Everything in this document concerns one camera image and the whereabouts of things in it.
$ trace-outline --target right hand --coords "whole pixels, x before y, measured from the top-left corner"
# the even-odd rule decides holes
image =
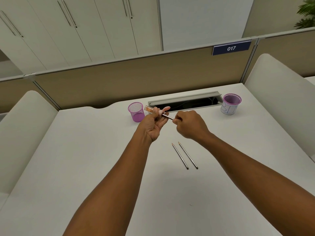
[[[196,142],[210,134],[208,127],[202,117],[196,111],[179,111],[173,123],[177,125],[177,131],[185,138]]]

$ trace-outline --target left hand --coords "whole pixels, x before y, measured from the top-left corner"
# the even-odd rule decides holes
[[[137,128],[137,131],[143,131],[147,134],[151,138],[152,142],[158,138],[160,130],[168,121],[168,118],[159,116],[159,110],[159,108],[154,107],[153,113],[146,115]]]

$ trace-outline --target cabinet handle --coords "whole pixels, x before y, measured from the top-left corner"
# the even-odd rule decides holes
[[[126,7],[125,7],[125,2],[124,2],[124,0],[123,0],[123,4],[124,4],[124,9],[125,9],[125,14],[126,14],[126,16],[127,16],[127,12],[126,12]]]
[[[73,20],[73,23],[74,23],[75,27],[76,27],[76,28],[78,28],[77,24],[75,23],[75,21],[74,21],[74,19],[73,19],[72,15],[71,15],[71,12],[70,12],[70,10],[69,10],[69,8],[68,8],[67,4],[65,3],[65,0],[63,0],[63,3],[65,4],[65,7],[67,8],[67,10],[68,10],[68,12],[69,12],[70,17],[71,17],[71,19]]]
[[[5,18],[8,20],[8,22],[11,24],[11,26],[13,26],[13,28],[15,29],[15,31],[17,32],[17,33],[19,33],[19,35],[21,36],[21,37],[24,37],[24,36],[22,36],[22,34],[21,34],[21,32],[19,32],[19,30],[14,26],[14,24],[10,21],[10,19],[8,18],[8,16],[3,12],[3,11],[1,11],[2,12],[2,14],[5,16]]]
[[[128,0],[128,3],[129,3],[129,8],[130,8],[130,13],[131,13],[131,16],[133,16],[132,14],[132,10],[131,10],[131,5],[130,5],[130,1]]]
[[[4,24],[9,28],[9,30],[14,34],[14,32],[11,30],[11,28],[8,26],[8,24],[2,19],[2,17],[0,16],[1,20],[4,22]]]
[[[61,5],[60,5],[60,3],[59,3],[58,0],[57,0],[57,2],[58,2],[58,4],[59,4],[59,6],[60,6],[60,9],[61,9],[62,13],[65,15],[65,12],[63,11],[63,9],[62,9],[62,7],[61,7]],[[70,25],[70,22],[68,21],[68,18],[67,18],[66,15],[65,15],[65,18],[66,18],[67,22],[69,23],[69,26],[71,26],[71,25]]]

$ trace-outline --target beige partition panel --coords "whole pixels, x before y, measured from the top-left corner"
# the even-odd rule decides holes
[[[212,56],[213,47],[37,75],[62,108],[109,104],[140,97],[239,83],[254,47]]]
[[[56,108],[56,106],[29,79],[12,79],[0,82],[0,113],[9,112],[29,90],[38,92],[54,108]]]
[[[243,83],[246,82],[258,57],[265,53],[303,77],[313,76],[315,75],[315,30],[259,40]]]

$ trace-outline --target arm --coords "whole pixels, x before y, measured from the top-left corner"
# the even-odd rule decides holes
[[[167,120],[158,116],[158,108],[142,120],[117,163],[78,208],[64,236],[126,234],[149,147]]]
[[[195,111],[178,112],[177,131],[205,147],[256,209],[283,235],[315,235],[315,197],[209,132]]]

